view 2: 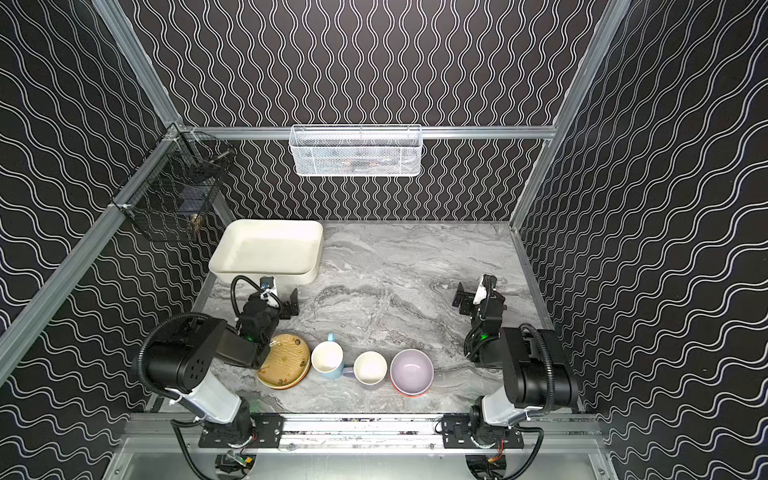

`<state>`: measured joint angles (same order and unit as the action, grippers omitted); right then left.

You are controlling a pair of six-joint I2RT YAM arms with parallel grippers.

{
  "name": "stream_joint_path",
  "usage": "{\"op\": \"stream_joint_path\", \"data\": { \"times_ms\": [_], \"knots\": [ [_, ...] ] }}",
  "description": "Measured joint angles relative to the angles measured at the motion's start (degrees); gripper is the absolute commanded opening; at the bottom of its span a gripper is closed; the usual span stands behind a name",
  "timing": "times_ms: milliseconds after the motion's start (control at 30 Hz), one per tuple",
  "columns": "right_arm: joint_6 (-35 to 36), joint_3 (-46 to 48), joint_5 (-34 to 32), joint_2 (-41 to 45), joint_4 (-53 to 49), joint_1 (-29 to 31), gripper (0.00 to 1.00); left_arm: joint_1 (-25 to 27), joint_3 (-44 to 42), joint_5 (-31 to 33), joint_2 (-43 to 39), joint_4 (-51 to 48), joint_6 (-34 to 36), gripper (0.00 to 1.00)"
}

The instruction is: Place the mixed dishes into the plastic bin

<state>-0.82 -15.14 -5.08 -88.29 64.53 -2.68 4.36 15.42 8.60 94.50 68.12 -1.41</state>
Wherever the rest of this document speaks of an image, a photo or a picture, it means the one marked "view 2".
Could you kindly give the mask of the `white plastic bin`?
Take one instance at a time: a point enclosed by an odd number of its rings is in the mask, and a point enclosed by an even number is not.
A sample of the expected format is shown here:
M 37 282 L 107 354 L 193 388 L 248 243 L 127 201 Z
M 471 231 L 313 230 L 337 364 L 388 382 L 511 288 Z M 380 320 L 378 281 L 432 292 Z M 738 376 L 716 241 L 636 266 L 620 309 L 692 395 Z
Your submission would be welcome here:
M 225 283 L 244 275 L 306 285 L 318 276 L 323 244 L 324 227 L 317 221 L 236 220 L 225 228 L 209 270 Z

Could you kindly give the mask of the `yellow-brown ceramic plate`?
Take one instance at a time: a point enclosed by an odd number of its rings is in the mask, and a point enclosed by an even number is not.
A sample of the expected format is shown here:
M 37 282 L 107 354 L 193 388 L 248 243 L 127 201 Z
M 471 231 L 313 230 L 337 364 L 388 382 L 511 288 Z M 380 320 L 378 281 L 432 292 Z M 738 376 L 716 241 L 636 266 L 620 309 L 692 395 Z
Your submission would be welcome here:
M 270 342 L 270 352 L 257 371 L 257 379 L 268 388 L 286 390 L 297 385 L 309 372 L 310 348 L 294 334 L 276 335 Z

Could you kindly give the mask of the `light blue mug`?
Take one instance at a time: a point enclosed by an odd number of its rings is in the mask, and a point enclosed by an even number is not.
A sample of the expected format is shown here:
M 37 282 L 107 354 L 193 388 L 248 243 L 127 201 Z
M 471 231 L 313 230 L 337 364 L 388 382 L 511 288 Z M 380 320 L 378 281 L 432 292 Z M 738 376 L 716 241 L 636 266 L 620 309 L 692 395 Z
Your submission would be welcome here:
M 324 378 L 337 379 L 343 375 L 344 351 L 334 334 L 329 333 L 327 340 L 313 349 L 311 364 L 314 370 Z

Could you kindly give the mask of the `lavender bowl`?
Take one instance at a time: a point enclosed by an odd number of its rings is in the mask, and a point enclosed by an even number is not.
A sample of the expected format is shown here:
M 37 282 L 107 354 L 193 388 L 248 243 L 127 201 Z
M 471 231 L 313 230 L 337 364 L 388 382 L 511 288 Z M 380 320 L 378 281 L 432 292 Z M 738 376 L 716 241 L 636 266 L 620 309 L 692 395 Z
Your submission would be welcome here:
M 417 349 L 398 352 L 390 364 L 390 382 L 403 396 L 416 398 L 424 395 L 435 377 L 431 359 Z

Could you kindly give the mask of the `lavender mug white inside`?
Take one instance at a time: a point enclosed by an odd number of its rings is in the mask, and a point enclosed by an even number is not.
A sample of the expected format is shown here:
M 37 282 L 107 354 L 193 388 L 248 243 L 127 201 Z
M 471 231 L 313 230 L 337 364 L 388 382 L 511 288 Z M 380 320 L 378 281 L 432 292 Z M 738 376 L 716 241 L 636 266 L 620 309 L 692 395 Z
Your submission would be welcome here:
M 351 367 L 344 367 L 342 375 L 354 378 L 365 386 L 375 386 L 387 376 L 388 363 L 385 357 L 375 351 L 361 353 Z

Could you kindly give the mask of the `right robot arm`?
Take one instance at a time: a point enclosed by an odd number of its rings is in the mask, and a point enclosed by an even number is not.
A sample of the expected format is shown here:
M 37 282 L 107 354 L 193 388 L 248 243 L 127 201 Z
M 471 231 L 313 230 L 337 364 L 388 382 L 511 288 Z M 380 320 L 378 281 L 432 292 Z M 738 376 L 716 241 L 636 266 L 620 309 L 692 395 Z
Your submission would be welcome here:
M 556 333 L 529 323 L 504 326 L 506 298 L 496 285 L 497 278 L 488 274 L 475 292 L 459 284 L 452 302 L 470 318 L 465 359 L 478 368 L 499 370 L 503 383 L 479 397 L 469 413 L 443 416 L 447 449 L 519 448 L 521 423 L 578 403 L 577 381 Z

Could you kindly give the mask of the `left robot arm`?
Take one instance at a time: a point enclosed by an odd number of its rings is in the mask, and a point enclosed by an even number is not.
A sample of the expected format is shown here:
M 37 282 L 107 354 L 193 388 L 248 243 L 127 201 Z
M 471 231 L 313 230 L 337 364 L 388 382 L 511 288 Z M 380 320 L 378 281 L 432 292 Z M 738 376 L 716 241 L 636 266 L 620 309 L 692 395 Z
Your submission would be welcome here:
M 279 414 L 253 413 L 249 402 L 210 372 L 214 359 L 264 373 L 278 358 L 275 331 L 300 313 L 298 291 L 286 301 L 276 281 L 237 275 L 230 284 L 236 323 L 201 312 L 185 312 L 157 325 L 143 341 L 135 370 L 145 389 L 195 415 L 172 423 L 177 430 L 202 428 L 201 448 L 276 448 L 283 434 Z

